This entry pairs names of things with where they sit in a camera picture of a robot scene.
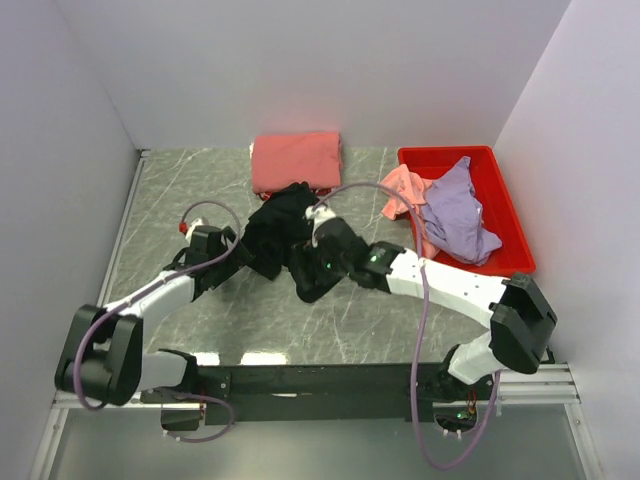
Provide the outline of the black t shirt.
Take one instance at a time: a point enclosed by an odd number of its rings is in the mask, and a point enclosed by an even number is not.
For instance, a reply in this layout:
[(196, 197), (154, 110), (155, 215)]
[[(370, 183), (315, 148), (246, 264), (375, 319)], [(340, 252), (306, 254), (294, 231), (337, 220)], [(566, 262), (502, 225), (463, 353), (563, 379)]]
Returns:
[(318, 201), (307, 182), (273, 193), (248, 219), (241, 243), (253, 255), (249, 267), (274, 280), (289, 265), (292, 248), (311, 237), (305, 212)]

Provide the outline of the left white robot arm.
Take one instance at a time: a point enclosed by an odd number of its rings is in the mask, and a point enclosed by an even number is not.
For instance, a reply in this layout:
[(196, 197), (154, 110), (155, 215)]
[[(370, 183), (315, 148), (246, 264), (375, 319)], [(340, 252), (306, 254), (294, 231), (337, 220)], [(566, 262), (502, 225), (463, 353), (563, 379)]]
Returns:
[(104, 306), (85, 304), (74, 314), (54, 375), (60, 391), (91, 409), (122, 406), (136, 393), (164, 388), (176, 401), (200, 388), (195, 356), (177, 350), (147, 354), (143, 344), (159, 323), (256, 259), (230, 227), (198, 226), (149, 284)]

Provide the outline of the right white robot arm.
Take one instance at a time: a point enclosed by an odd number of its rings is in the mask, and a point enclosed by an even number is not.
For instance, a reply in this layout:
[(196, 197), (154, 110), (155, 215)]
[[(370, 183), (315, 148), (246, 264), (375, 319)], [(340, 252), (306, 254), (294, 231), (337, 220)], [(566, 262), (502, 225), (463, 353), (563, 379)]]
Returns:
[(292, 247), (289, 270), (307, 303), (348, 278), (362, 288), (443, 306), (483, 326), (483, 335), (452, 347), (430, 375), (418, 376), (418, 391), (437, 401), (460, 399), (503, 369), (536, 373), (557, 324), (528, 274), (474, 274), (393, 243), (369, 244), (339, 217), (316, 222), (310, 239)]

